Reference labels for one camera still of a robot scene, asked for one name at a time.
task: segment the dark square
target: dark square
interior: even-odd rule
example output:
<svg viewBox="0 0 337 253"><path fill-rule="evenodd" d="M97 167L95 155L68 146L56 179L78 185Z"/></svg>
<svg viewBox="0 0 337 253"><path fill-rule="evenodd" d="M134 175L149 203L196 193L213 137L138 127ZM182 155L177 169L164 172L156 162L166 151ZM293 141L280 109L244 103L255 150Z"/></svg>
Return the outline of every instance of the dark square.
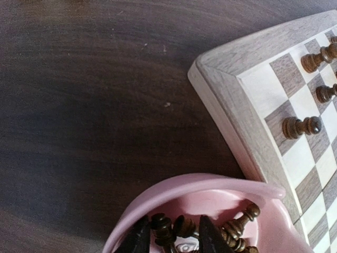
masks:
<svg viewBox="0 0 337 253"><path fill-rule="evenodd" d="M337 137L331 143L333 154L335 155L335 159L337 160Z"/></svg>
<svg viewBox="0 0 337 253"><path fill-rule="evenodd" d="M326 218L326 214L324 214L322 219L308 234L309 244L311 248L314 248L322 240L322 238L328 231L329 231L328 219Z"/></svg>
<svg viewBox="0 0 337 253"><path fill-rule="evenodd" d="M332 227L329 230L330 233L330 242L335 241L337 237L337 221L332 225Z"/></svg>
<svg viewBox="0 0 337 253"><path fill-rule="evenodd" d="M305 47L306 47L306 49L308 49L310 54L319 54L319 52L321 50L321 46L318 44L318 41L316 39L306 43ZM325 68L326 65L327 65L327 62L322 62L321 65L319 66L318 70L321 71L322 69Z"/></svg>
<svg viewBox="0 0 337 253"><path fill-rule="evenodd" d="M289 98L305 85L301 72L290 54L278 58L270 65Z"/></svg>
<svg viewBox="0 0 337 253"><path fill-rule="evenodd" d="M303 179L300 185L296 187L296 193L303 212L307 211L309 206L311 206L321 192L321 181L318 176L317 169L314 167Z"/></svg>
<svg viewBox="0 0 337 253"><path fill-rule="evenodd" d="M321 74L318 74L317 76L315 76L309 83L308 83L308 87L309 87L309 90L314 98L314 101L318 107L318 110L319 112L322 114L325 109L328 107L328 105L331 103L331 101L327 102L327 103L321 103L318 98L317 98L317 95L316 95L316 89L319 87L319 86L324 86L325 83L322 79L322 76Z"/></svg>
<svg viewBox="0 0 337 253"><path fill-rule="evenodd" d="M328 210L332 202L337 198L337 172L331 177L323 189L325 207Z"/></svg>
<svg viewBox="0 0 337 253"><path fill-rule="evenodd" d="M317 162L330 145L324 124L322 125L322 130L319 134L306 135L306 139L308 140L314 160Z"/></svg>
<svg viewBox="0 0 337 253"><path fill-rule="evenodd" d="M296 116L295 111L292 108L289 100L287 100L265 118L265 121L275 139L275 142L279 147L281 155L284 155L297 141L297 140L288 140L284 136L282 130L282 123L284 119L294 116Z"/></svg>

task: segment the table surface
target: table surface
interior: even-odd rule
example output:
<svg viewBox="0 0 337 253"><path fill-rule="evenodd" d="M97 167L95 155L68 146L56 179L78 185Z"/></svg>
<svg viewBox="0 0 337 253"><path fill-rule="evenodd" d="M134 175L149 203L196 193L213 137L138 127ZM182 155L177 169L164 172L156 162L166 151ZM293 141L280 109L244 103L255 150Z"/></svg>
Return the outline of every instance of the table surface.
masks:
<svg viewBox="0 0 337 253"><path fill-rule="evenodd" d="M100 252L151 185L192 172L243 178L190 65L336 4L2 0L0 252Z"/></svg>

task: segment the light square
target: light square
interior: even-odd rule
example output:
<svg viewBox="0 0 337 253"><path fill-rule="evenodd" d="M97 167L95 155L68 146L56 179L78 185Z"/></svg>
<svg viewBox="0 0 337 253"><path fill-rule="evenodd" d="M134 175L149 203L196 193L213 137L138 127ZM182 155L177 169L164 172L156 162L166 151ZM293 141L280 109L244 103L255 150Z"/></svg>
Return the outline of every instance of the light square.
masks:
<svg viewBox="0 0 337 253"><path fill-rule="evenodd" d="M332 143L337 136L337 111L333 103L328 105L321 117L330 143Z"/></svg>
<svg viewBox="0 0 337 253"><path fill-rule="evenodd" d="M302 216L307 233L311 232L324 214L325 203L323 194L321 193Z"/></svg>
<svg viewBox="0 0 337 253"><path fill-rule="evenodd" d="M315 166L308 141L304 135L284 154L283 161L291 185L296 188Z"/></svg>
<svg viewBox="0 0 337 253"><path fill-rule="evenodd" d="M318 176L320 177L322 188L326 186L337 169L337 164L332 147L329 146L316 163Z"/></svg>
<svg viewBox="0 0 337 253"><path fill-rule="evenodd" d="M332 87L335 83L337 83L336 75L329 64L321 70L321 76L325 85L329 87Z"/></svg>
<svg viewBox="0 0 337 253"><path fill-rule="evenodd" d="M318 44L320 46L329 46L330 45L330 41L328 40L328 38L326 37L325 33L321 33L316 37L316 40L318 42Z"/></svg>
<svg viewBox="0 0 337 253"><path fill-rule="evenodd" d="M316 70L313 73L308 73L307 71L304 70L301 63L301 58L306 54L309 54L309 51L308 49L306 49L305 45L299 45L295 47L292 51L290 51L290 55L294 59L294 62L296 66L299 68L305 82L309 83L319 72L318 70Z"/></svg>
<svg viewBox="0 0 337 253"><path fill-rule="evenodd" d="M306 117L320 116L315 100L307 85L297 91L289 100L300 120L304 120Z"/></svg>
<svg viewBox="0 0 337 253"><path fill-rule="evenodd" d="M254 108L263 119L288 99L269 64L245 76L241 82Z"/></svg>
<svg viewBox="0 0 337 253"><path fill-rule="evenodd" d="M337 238L331 243L331 253L337 252Z"/></svg>
<svg viewBox="0 0 337 253"><path fill-rule="evenodd" d="M322 238L322 240L320 240L320 242L314 248L314 252L325 253L329 247L330 247L330 235L329 232L327 232Z"/></svg>
<svg viewBox="0 0 337 253"><path fill-rule="evenodd" d="M329 229L337 221L337 199L335 199L329 209L326 211L326 217L328 219Z"/></svg>

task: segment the chess piece base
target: chess piece base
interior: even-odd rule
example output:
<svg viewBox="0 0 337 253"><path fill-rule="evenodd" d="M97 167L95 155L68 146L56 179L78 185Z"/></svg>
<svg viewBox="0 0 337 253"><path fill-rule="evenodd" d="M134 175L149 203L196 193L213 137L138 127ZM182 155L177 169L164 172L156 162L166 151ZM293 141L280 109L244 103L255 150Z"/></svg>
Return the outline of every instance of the chess piece base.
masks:
<svg viewBox="0 0 337 253"><path fill-rule="evenodd" d="M301 58L301 63L305 71L308 73L315 72L319 65L315 63L314 54L307 54Z"/></svg>
<svg viewBox="0 0 337 253"><path fill-rule="evenodd" d="M331 100L332 95L329 93L328 86L320 86L316 89L316 95L321 103L327 103Z"/></svg>
<svg viewBox="0 0 337 253"><path fill-rule="evenodd" d="M302 134L299 134L296 130L296 123L300 121L296 117L286 118L282 124L282 130L284 136L287 139L298 139Z"/></svg>

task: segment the chessboard border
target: chessboard border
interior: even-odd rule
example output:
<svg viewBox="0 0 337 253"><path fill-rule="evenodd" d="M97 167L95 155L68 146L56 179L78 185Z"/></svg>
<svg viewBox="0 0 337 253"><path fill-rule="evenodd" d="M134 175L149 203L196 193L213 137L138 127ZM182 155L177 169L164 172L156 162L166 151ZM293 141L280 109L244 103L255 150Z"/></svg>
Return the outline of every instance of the chessboard border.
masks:
<svg viewBox="0 0 337 253"><path fill-rule="evenodd" d="M286 189L284 203L293 223L302 214L296 193L283 170L281 156L237 76L336 24L337 11L332 10L271 27L202 54L188 72L245 176Z"/></svg>

